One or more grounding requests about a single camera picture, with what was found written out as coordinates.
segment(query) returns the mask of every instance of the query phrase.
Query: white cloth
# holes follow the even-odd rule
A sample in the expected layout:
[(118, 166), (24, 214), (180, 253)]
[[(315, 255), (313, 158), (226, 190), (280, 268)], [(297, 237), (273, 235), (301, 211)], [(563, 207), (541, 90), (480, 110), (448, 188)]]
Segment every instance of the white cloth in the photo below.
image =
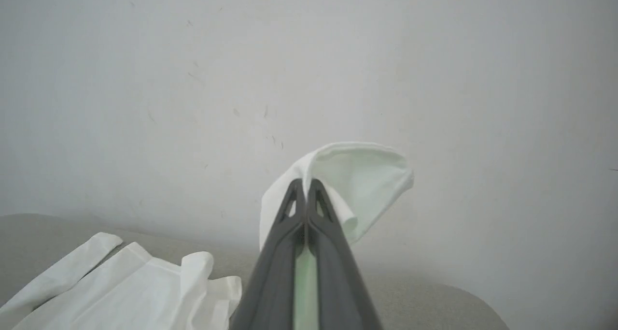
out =
[[(331, 143), (303, 156), (262, 197), (260, 249), (292, 180), (302, 178), (305, 198), (312, 179), (324, 185), (347, 241), (361, 238), (388, 207), (413, 184), (406, 158), (377, 143)], [(305, 250), (296, 258), (294, 329), (318, 328), (315, 257)]]
[(121, 241), (98, 233), (56, 262), (0, 308), (0, 329), (227, 329), (239, 277), (209, 281), (210, 253), (192, 253), (177, 266), (137, 243), (88, 273)]

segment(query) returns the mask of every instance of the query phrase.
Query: gray couch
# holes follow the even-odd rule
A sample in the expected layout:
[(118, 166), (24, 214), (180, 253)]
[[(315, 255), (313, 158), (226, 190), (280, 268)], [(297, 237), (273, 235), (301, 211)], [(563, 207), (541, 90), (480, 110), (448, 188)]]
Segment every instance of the gray couch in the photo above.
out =
[[(212, 278), (239, 275), (246, 283), (257, 257), (216, 244), (203, 246), (46, 215), (5, 215), (0, 217), (0, 304), (99, 231), (124, 240), (113, 253), (130, 242), (138, 242), (154, 257), (179, 264), (185, 255), (209, 251), (214, 255)], [(363, 269), (362, 273), (385, 330), (508, 329), (485, 302), (461, 289), (413, 282), (407, 276)]]

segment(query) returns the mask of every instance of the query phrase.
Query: white towel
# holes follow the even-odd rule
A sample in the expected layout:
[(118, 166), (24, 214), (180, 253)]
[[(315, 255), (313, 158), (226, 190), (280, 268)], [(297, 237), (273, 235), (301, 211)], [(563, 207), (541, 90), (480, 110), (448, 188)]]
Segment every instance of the white towel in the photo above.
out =
[[(260, 213), (260, 249), (287, 187), (297, 178), (303, 180), (305, 198), (312, 179), (322, 182), (350, 244), (361, 238), (413, 184), (413, 172), (406, 158), (393, 149), (377, 143), (325, 145), (296, 161), (265, 192)], [(296, 330), (317, 329), (315, 266), (315, 258), (306, 249), (296, 260)]]
[(88, 273), (121, 241), (98, 233), (56, 262), (0, 308), (0, 330), (228, 328), (240, 278), (208, 280), (210, 253), (177, 266), (133, 242)]

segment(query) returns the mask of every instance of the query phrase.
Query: wall stain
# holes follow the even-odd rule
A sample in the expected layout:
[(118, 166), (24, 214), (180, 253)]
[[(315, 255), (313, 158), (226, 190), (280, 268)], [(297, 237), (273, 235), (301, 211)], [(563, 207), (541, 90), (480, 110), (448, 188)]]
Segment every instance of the wall stain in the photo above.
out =
[(201, 79), (199, 79), (199, 77), (197, 77), (197, 76), (195, 76), (195, 75), (191, 74), (190, 72), (187, 72), (187, 74), (188, 74), (190, 77), (194, 78), (194, 79), (195, 79), (198, 83), (201, 83), (202, 85), (204, 84), (204, 83), (203, 83), (203, 81), (202, 81)]
[(155, 119), (155, 118), (153, 118), (152, 114), (150, 114), (150, 108), (146, 108), (146, 112), (148, 113), (148, 117), (150, 118), (150, 121), (152, 121), (155, 125), (159, 125), (159, 124), (156, 122), (156, 119)]

